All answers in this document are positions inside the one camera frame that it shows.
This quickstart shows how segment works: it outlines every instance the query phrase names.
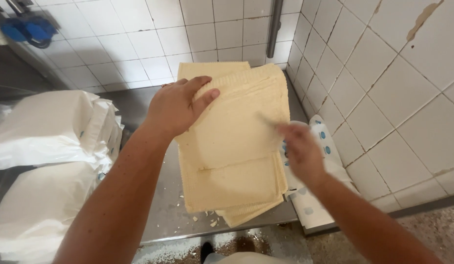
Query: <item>blue dot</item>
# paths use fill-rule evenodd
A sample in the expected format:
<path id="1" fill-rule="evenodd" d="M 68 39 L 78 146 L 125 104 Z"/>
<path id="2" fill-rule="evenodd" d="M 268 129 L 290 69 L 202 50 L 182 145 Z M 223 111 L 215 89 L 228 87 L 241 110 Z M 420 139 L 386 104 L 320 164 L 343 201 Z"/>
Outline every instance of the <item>blue dot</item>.
<path id="1" fill-rule="evenodd" d="M 311 215 L 313 213 L 313 208 L 312 207 L 307 207 L 307 208 L 304 208 L 303 209 L 303 212 L 306 214 L 306 215 Z"/>
<path id="2" fill-rule="evenodd" d="M 306 188 L 304 187 L 304 188 L 298 190 L 297 192 L 301 195 L 306 195 Z"/>

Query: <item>blue object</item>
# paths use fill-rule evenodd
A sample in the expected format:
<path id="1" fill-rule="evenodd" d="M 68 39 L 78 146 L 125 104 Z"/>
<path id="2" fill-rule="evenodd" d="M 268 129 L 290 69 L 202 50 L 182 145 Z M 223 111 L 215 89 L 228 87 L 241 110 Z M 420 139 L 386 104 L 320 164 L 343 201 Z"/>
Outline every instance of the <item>blue object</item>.
<path id="1" fill-rule="evenodd" d="M 7 18 L 1 23 L 2 32 L 11 39 L 22 41 L 50 40 L 58 31 L 41 16 Z"/>

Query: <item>person's legs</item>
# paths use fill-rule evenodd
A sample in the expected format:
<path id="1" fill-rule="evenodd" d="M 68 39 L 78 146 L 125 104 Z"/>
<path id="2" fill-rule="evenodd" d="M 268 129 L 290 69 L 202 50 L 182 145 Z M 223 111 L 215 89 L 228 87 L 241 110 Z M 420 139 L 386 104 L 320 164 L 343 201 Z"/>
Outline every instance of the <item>person's legs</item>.
<path id="1" fill-rule="evenodd" d="M 201 247 L 201 264 L 214 264 L 217 261 L 224 259 L 225 256 L 214 253 L 214 248 L 212 244 L 206 242 Z"/>

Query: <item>white tiled wall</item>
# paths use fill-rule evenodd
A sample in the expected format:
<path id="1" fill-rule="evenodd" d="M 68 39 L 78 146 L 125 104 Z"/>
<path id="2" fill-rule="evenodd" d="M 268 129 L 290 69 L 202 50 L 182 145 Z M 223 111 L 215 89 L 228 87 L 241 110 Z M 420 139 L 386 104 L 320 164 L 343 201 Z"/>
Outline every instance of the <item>white tiled wall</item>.
<path id="1" fill-rule="evenodd" d="M 454 195 L 454 0 L 304 0 L 286 71 L 366 200 Z"/>
<path id="2" fill-rule="evenodd" d="M 285 69 L 303 3 L 284 1 L 275 55 L 266 59 L 272 0 L 32 1 L 31 10 L 60 33 L 47 49 L 22 48 L 44 75 L 93 92 L 172 82 L 180 62 L 249 61 Z"/>

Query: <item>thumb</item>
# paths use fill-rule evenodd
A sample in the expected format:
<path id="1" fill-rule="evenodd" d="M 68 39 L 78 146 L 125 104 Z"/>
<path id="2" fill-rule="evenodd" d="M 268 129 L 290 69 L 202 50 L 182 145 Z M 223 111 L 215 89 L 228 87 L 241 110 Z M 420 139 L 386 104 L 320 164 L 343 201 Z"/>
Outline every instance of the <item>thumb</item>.
<path id="1" fill-rule="evenodd" d="M 197 119 L 202 114 L 202 112 L 206 110 L 207 106 L 209 106 L 214 99 L 219 97 L 219 95 L 220 95 L 219 89 L 211 89 L 205 92 L 201 97 L 199 97 L 193 103 L 193 113 L 195 119 Z"/>

